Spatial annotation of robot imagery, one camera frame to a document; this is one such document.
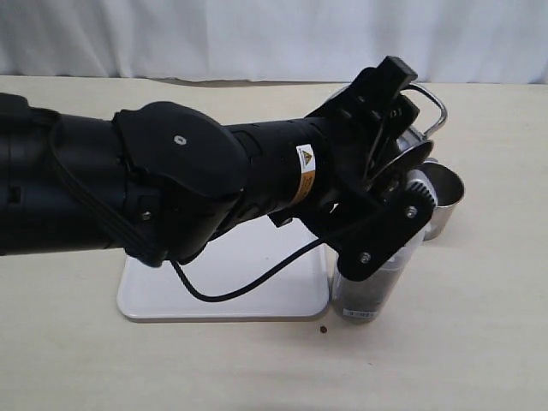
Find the wire handle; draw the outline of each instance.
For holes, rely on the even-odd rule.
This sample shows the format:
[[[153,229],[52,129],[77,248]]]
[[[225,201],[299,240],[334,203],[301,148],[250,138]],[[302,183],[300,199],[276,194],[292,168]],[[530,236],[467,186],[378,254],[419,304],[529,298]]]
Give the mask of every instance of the wire handle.
[[[440,100],[430,90],[428,90],[424,86],[421,86],[420,84],[410,83],[407,87],[405,87],[405,90],[414,90],[421,93],[430,101],[432,101],[440,110],[440,116],[438,120],[429,129],[427,129],[427,131],[423,133],[425,139],[428,140],[432,137],[434,133],[436,133],[441,127],[444,126],[445,122],[447,122],[447,107],[445,107],[445,104],[442,100]]]

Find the white curtain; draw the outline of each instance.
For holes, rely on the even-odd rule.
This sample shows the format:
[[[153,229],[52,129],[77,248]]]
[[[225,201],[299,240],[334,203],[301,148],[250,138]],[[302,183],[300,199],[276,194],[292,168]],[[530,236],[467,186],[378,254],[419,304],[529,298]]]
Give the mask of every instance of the white curtain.
[[[0,0],[0,74],[548,82],[546,0]]]

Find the white table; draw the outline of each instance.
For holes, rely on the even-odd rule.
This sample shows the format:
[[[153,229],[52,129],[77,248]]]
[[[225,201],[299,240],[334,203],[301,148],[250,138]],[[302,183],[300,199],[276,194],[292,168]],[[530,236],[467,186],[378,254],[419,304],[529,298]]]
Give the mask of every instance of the white table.
[[[339,88],[0,78],[65,113],[164,99],[224,123],[302,116]],[[116,309],[122,252],[5,257],[0,409],[545,409],[548,87],[430,88],[450,110],[435,157],[466,199],[376,322],[135,324]]]

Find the white tray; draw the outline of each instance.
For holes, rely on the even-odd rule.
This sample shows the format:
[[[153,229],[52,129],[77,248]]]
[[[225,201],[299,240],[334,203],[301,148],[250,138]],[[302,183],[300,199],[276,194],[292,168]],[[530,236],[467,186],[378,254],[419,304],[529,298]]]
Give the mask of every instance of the white tray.
[[[224,294],[253,281],[314,239],[298,220],[277,229],[262,217],[212,241],[183,269],[200,292]],[[126,317],[141,321],[315,318],[329,303],[325,261],[325,248],[317,247],[249,294],[207,303],[186,291],[168,263],[152,269],[128,258],[117,303]]]

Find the metal cup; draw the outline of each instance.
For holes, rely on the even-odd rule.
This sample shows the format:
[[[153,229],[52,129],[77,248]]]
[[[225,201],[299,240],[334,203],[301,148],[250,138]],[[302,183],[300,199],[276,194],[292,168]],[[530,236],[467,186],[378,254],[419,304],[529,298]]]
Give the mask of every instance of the metal cup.
[[[425,241],[438,237],[451,214],[464,197],[464,183],[454,171],[440,163],[424,162],[419,170],[424,173],[436,192],[437,204],[425,233]]]

